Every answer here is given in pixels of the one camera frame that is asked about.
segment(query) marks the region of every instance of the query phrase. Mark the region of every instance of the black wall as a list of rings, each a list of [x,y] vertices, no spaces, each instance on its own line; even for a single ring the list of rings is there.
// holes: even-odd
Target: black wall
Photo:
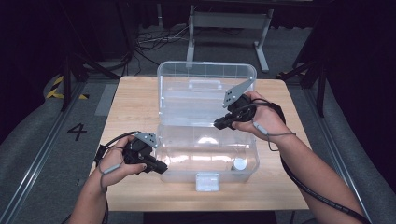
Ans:
[[[396,4],[337,1],[313,35],[304,59],[328,60],[328,79],[354,134],[396,191]]]
[[[0,143],[44,103],[43,89],[62,60],[60,39],[39,2],[0,3]]]

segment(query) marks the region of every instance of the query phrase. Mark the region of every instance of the wooden table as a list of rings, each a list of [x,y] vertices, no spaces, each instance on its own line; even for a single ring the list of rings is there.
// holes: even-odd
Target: wooden table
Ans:
[[[285,83],[257,80],[256,90],[282,106],[288,126],[309,145]],[[100,143],[132,132],[156,132],[159,123],[156,77],[123,77]],[[257,140],[260,167],[246,183],[221,183],[220,191],[197,192],[195,183],[164,183],[160,175],[130,175],[108,188],[112,211],[247,211],[308,209],[280,163],[279,153]]]

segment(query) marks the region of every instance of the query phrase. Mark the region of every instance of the person's right hand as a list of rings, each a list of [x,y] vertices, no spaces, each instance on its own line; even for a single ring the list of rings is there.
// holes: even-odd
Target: person's right hand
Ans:
[[[251,100],[264,99],[256,91],[245,92],[245,95],[250,97]],[[275,112],[275,110],[265,105],[257,106],[256,114],[253,120],[248,122],[237,122],[237,121],[233,122],[233,127],[239,131],[253,133],[262,140],[268,140],[267,136],[262,134],[259,130],[257,130],[253,126],[253,121],[259,123],[265,130],[267,130],[269,134],[290,133],[290,129],[285,125],[285,123],[283,123],[282,119]],[[280,136],[271,137],[272,142],[276,143],[276,140],[280,140]]]

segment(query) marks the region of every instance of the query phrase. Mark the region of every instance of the small white object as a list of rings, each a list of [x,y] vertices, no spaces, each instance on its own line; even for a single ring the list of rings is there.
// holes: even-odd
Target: small white object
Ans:
[[[247,160],[246,159],[242,159],[242,158],[235,158],[235,160],[233,161],[233,167],[232,170],[237,170],[237,171],[243,171],[247,168]]]
[[[219,174],[199,173],[195,177],[197,191],[219,191]]]

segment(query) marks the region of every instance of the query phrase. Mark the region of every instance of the metal bracket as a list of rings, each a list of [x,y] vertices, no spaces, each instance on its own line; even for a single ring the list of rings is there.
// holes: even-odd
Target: metal bracket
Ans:
[[[134,133],[134,136],[151,147],[157,148],[157,138],[155,133]]]
[[[248,89],[248,87],[254,83],[256,79],[249,77],[248,80],[242,82],[241,84],[234,86],[225,92],[223,107],[227,107],[237,101],[239,97]]]

